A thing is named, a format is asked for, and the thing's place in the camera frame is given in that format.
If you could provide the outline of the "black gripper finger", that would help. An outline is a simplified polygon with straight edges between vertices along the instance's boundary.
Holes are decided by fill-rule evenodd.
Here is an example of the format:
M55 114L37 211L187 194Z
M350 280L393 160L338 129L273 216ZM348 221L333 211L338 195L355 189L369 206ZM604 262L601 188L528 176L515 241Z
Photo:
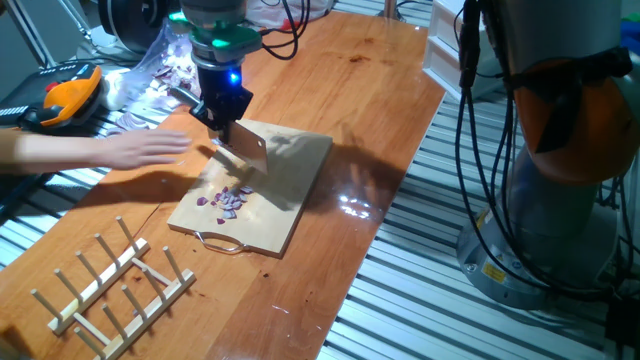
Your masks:
M240 120L244 116L253 96L254 94L244 87L241 87L234 95L233 109L235 121Z
M217 112L215 109L207 107L204 101L191 107L189 113L208 128L211 138L217 138L221 144L229 144L231 124L236 121L233 113L224 109Z

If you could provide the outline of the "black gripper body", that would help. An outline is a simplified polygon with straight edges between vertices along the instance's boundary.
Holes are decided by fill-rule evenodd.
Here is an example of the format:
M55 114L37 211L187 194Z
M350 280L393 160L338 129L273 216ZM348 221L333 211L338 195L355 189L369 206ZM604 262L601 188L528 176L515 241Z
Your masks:
M221 109L234 114L234 95L243 87L240 66L226 68L198 68L200 98L206 106L219 112Z

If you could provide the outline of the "person's hand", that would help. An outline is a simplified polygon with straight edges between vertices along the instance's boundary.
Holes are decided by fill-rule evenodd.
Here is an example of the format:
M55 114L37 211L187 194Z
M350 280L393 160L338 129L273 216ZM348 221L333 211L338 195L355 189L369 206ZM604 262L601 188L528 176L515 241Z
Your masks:
M185 153L192 140L173 130L136 130L99 140L92 151L92 163L116 170L164 165Z

